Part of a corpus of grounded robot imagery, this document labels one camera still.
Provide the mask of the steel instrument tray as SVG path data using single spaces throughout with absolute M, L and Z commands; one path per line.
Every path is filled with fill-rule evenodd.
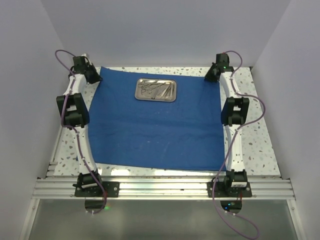
M 161 82 L 163 84 L 171 84 L 171 85 L 174 85 L 175 86 L 175 89 L 174 89 L 174 98 L 173 99 L 167 99 L 166 96 L 163 97 L 163 98 L 156 98 L 156 99 L 151 99 L 153 93 L 155 92 L 156 89 L 154 89 L 152 91 L 152 93 L 148 94 L 148 93 L 137 93 L 135 91 L 135 98 L 137 100 L 141 100 L 141 101 L 153 101 L 153 102 L 168 102 L 168 103 L 171 103 L 171 102 L 174 102 L 177 98 L 177 83 L 174 81 L 174 80 L 171 80 L 171 79 L 157 79 L 157 78 L 140 78 L 140 79 L 154 79 L 154 80 L 161 80 Z

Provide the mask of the blue surgical cloth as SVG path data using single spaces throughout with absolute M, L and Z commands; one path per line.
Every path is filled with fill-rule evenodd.
M 221 94 L 203 77 L 165 75 L 177 84 L 173 102 L 135 98 L 137 81 L 157 74 L 102 68 L 90 108 L 88 137 L 96 163 L 217 171 L 225 157 Z

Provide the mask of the steel surgical scissors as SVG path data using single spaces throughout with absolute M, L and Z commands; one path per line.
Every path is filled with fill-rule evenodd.
M 154 89 L 157 89 L 162 85 L 163 83 L 159 79 L 141 78 L 137 81 L 135 92 L 151 94 Z

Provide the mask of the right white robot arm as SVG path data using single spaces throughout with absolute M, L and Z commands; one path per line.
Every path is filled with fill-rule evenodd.
M 205 75 L 208 82 L 220 83 L 226 99 L 221 110 L 220 120 L 227 135 L 228 149 L 225 154 L 225 175 L 214 177 L 208 184 L 210 197 L 240 197 L 248 187 L 248 177 L 243 160 L 242 136 L 239 127 L 247 120 L 250 100 L 240 96 L 239 88 L 233 81 L 234 68 L 230 65 L 227 52 L 216 54 L 215 62 Z

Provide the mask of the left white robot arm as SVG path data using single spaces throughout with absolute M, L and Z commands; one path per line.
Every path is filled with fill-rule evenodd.
M 89 110 L 83 94 L 85 87 L 102 80 L 86 54 L 73 56 L 69 70 L 69 84 L 63 95 L 56 97 L 61 126 L 70 130 L 75 144 L 79 174 L 75 187 L 76 197 L 98 197 L 104 184 L 94 161 L 89 142 Z

